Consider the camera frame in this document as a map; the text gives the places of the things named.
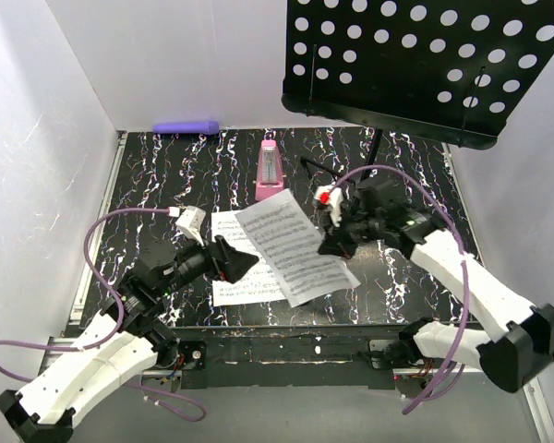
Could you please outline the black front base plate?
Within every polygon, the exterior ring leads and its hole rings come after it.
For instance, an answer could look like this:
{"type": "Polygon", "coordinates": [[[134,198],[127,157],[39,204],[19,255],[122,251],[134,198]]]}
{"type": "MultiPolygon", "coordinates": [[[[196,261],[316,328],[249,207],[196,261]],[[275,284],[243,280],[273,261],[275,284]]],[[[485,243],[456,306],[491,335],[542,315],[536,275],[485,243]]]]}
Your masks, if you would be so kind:
{"type": "Polygon", "coordinates": [[[181,341],[205,345],[181,376],[184,389],[342,387],[393,389],[389,368],[367,355],[398,338],[402,325],[183,327],[181,341]]]}

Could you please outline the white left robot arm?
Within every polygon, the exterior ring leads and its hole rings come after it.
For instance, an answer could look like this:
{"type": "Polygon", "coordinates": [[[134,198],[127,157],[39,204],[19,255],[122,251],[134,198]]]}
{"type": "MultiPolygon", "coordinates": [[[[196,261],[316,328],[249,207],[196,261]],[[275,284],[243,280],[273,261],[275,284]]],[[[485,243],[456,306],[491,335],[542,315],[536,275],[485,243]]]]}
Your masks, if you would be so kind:
{"type": "Polygon", "coordinates": [[[120,299],[102,303],[71,351],[0,395],[6,421],[23,442],[67,442],[86,414],[132,377],[176,362],[180,340],[159,319],[164,296],[201,276],[236,283],[258,261],[220,235],[182,248],[169,241],[143,247],[117,286],[120,299]]]}

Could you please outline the pink metronome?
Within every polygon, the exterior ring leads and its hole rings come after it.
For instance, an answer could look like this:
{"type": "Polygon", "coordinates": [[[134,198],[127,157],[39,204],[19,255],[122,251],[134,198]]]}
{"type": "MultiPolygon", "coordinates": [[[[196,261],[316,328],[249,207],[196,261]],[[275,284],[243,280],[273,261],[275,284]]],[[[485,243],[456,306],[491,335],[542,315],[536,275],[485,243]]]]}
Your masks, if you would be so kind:
{"type": "Polygon", "coordinates": [[[270,198],[284,189],[283,162],[277,142],[273,139],[263,140],[259,149],[255,200],[270,198]]]}

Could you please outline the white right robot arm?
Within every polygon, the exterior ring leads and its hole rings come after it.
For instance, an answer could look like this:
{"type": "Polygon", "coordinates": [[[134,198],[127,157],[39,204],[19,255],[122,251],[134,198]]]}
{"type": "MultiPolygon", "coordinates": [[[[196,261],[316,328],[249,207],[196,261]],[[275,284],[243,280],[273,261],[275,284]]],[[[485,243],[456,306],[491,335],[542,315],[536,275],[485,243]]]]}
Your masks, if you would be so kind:
{"type": "Polygon", "coordinates": [[[375,352],[381,366],[423,365],[449,359],[481,370],[498,388],[514,393],[554,363],[554,306],[534,305],[461,251],[448,224],[437,214],[392,194],[394,182],[370,178],[353,201],[336,186],[321,186],[315,206],[325,211],[319,253],[351,258],[376,241],[401,253],[432,275],[463,305],[479,326],[451,326],[423,317],[375,352]]]}

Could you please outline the purple cylindrical case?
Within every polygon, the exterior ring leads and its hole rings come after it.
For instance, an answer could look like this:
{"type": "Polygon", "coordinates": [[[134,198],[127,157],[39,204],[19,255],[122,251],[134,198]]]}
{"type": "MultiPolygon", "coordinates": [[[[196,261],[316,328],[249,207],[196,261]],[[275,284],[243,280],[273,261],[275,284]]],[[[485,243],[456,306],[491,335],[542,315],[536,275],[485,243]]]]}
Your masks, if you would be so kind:
{"type": "Polygon", "coordinates": [[[219,123],[214,120],[162,123],[152,127],[152,132],[156,134],[215,135],[218,134],[219,131],[219,123]]]}

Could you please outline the black folding music stand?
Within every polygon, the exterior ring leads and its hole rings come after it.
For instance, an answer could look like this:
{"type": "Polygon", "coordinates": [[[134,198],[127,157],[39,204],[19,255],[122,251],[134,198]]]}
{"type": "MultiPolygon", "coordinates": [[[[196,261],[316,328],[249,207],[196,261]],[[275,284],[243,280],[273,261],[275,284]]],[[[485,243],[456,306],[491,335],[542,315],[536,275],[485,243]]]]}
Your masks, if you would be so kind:
{"type": "Polygon", "coordinates": [[[554,55],[554,1],[291,1],[283,107],[494,147],[554,55]]]}

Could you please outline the aluminium front rail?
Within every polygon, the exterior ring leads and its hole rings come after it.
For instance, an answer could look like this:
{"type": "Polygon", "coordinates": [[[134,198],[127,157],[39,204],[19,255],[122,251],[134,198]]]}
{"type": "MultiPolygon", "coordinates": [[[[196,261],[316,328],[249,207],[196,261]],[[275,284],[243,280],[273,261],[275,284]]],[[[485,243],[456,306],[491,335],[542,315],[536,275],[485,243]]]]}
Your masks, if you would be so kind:
{"type": "Polygon", "coordinates": [[[93,336],[78,336],[71,338],[53,338],[47,344],[44,358],[55,358],[63,353],[77,353],[99,349],[101,341],[93,336]]]}

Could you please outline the white sheet music page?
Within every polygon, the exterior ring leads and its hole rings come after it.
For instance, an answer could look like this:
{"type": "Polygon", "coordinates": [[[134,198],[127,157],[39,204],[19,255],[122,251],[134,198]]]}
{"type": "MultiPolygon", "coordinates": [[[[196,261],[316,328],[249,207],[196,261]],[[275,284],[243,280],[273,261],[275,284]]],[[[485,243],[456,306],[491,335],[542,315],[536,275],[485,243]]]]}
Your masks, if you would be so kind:
{"type": "Polygon", "coordinates": [[[237,250],[254,254],[259,258],[256,264],[237,283],[215,281],[212,284],[214,306],[246,305],[281,301],[285,296],[269,265],[252,243],[236,219],[237,211],[214,212],[211,215],[211,234],[221,235],[237,250]]]}
{"type": "Polygon", "coordinates": [[[340,258],[318,253],[319,230],[290,190],[241,210],[235,217],[271,268],[291,307],[360,285],[340,258]]]}

